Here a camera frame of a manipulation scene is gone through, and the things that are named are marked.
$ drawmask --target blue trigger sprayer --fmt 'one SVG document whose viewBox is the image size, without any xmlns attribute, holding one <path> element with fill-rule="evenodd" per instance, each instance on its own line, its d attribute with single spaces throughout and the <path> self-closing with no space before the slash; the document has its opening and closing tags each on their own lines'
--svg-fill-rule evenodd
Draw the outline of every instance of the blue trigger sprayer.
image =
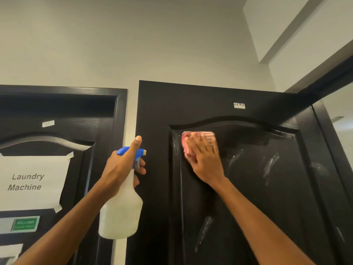
<svg viewBox="0 0 353 265">
<path fill-rule="evenodd" d="M 127 152 L 127 150 L 129 149 L 130 147 L 122 147 L 121 149 L 117 150 L 117 155 L 124 155 L 125 152 Z M 140 168 L 140 158 L 142 156 L 146 155 L 146 150 L 144 149 L 138 149 L 136 151 L 136 154 L 135 154 L 135 161 L 134 161 L 134 164 L 132 166 L 132 169 L 139 169 Z"/>
<path fill-rule="evenodd" d="M 124 155 L 130 147 L 123 147 L 117 155 Z M 146 155 L 146 150 L 136 151 L 132 169 L 140 168 L 140 158 Z M 129 173 L 121 184 L 119 192 L 111 198 L 101 209 L 99 214 L 100 236 L 107 239 L 122 239 L 133 235 L 137 231 L 143 201 L 133 187 L 134 174 Z"/>
</svg>

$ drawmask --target ceiling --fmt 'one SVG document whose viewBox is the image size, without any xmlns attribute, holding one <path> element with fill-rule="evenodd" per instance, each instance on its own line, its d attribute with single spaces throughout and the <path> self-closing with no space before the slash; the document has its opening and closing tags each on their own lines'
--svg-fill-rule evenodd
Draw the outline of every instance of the ceiling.
<svg viewBox="0 0 353 265">
<path fill-rule="evenodd" d="M 333 125 L 336 131 L 353 131 L 353 83 L 333 92 L 323 98 L 325 107 L 333 119 L 337 116 L 344 116 Z"/>
<path fill-rule="evenodd" d="M 220 6 L 236 6 L 243 8 L 246 0 L 135 0 L 158 3 L 176 3 L 176 4 L 218 4 Z"/>
</svg>

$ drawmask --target green sign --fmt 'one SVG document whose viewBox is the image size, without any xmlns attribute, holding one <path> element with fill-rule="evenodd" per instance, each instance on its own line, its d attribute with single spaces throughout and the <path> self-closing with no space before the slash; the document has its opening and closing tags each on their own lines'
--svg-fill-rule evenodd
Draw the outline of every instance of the green sign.
<svg viewBox="0 0 353 265">
<path fill-rule="evenodd" d="M 36 218 L 16 218 L 13 221 L 11 231 L 36 230 L 38 217 Z"/>
</svg>

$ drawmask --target forearm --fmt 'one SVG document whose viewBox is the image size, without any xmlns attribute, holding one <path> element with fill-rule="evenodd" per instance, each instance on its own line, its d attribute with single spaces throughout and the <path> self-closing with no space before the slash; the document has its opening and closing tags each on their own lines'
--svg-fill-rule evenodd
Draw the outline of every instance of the forearm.
<svg viewBox="0 0 353 265">
<path fill-rule="evenodd" d="M 66 264 L 77 250 L 106 200 L 103 188 L 100 184 L 96 184 L 68 214 L 14 264 Z"/>
<path fill-rule="evenodd" d="M 214 186 L 242 229 L 260 265 L 314 265 L 265 214 L 224 178 Z"/>
</svg>

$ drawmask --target pink cloth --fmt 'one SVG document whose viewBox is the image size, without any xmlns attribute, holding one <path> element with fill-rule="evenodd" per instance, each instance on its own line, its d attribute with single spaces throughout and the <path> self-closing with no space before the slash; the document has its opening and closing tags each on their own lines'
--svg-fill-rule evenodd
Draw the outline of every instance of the pink cloth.
<svg viewBox="0 0 353 265">
<path fill-rule="evenodd" d="M 183 146 L 184 149 L 184 155 L 185 158 L 192 158 L 194 160 L 196 160 L 196 156 L 195 153 L 192 151 L 192 149 L 189 148 L 189 146 L 187 145 L 185 138 L 186 137 L 190 137 L 192 131 L 184 131 L 181 135 L 181 144 Z M 199 135 L 203 134 L 205 135 L 205 137 L 207 138 L 207 140 L 211 143 L 212 138 L 214 138 L 215 134 L 213 132 L 206 132 L 206 131 L 201 131 L 201 132 L 197 132 L 199 133 Z"/>
</svg>

